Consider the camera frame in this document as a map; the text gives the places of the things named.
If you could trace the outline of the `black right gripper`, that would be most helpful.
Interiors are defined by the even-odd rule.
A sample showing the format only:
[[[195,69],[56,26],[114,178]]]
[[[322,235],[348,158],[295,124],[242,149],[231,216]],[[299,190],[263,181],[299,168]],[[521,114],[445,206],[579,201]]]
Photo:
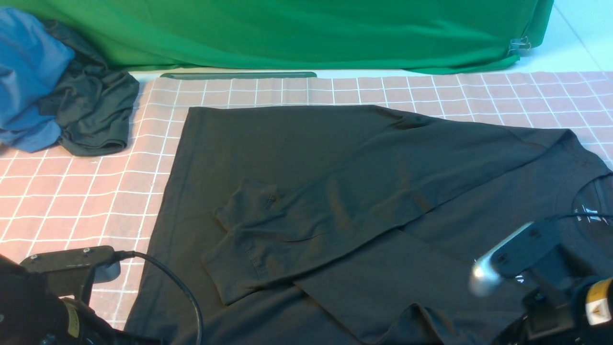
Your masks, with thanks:
[[[503,330],[495,345],[611,345],[612,278],[582,280],[550,302],[540,290],[523,299],[525,314]]]

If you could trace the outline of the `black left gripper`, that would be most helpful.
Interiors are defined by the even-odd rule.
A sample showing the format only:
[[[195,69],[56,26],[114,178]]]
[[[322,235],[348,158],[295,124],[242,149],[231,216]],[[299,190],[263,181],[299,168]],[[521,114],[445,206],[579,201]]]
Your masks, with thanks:
[[[92,308],[74,299],[63,299],[60,317],[61,345],[162,345],[163,339],[130,334],[110,326]]]

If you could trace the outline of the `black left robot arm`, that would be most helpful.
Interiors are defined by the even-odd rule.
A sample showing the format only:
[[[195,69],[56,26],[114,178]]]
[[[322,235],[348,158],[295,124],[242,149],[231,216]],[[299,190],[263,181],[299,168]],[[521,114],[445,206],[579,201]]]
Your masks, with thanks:
[[[34,255],[21,264],[1,257],[3,345],[166,345],[113,328],[90,308],[92,286],[120,274],[108,246]]]

